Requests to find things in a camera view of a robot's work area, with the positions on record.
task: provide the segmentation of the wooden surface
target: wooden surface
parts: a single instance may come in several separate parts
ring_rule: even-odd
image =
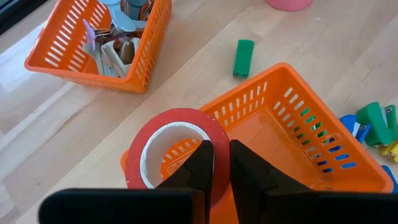
[[[238,39],[256,42],[251,76],[291,63],[337,116],[372,101],[398,104],[396,0],[314,0],[294,13],[265,0],[173,0],[144,95],[24,69],[54,3],[0,37],[1,224],[35,223],[40,201],[58,189],[126,187],[119,159],[141,126],[239,84],[231,75]],[[368,152],[398,175],[398,164]]]

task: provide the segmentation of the red tape roll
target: red tape roll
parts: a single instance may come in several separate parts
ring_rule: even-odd
[[[134,138],[126,161],[129,189],[153,188],[161,183],[160,166],[169,147],[182,139],[209,139],[214,149],[211,204],[229,185],[229,139],[216,119],[191,108],[175,108],[152,118]]]

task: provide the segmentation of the orange plastic basket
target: orange plastic basket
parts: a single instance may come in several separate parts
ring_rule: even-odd
[[[230,139],[240,140],[311,189],[392,191],[382,167],[286,63],[274,65],[200,110],[214,116]],[[162,175],[169,176],[198,145],[183,140],[171,147]],[[211,222],[221,221],[237,223],[231,188],[211,211]]]
[[[97,0],[59,0],[25,61],[30,71],[114,90],[145,92],[171,13],[171,0],[155,0],[137,53],[125,78],[99,75],[95,61],[82,50],[83,19],[95,28],[109,27],[111,16]]]

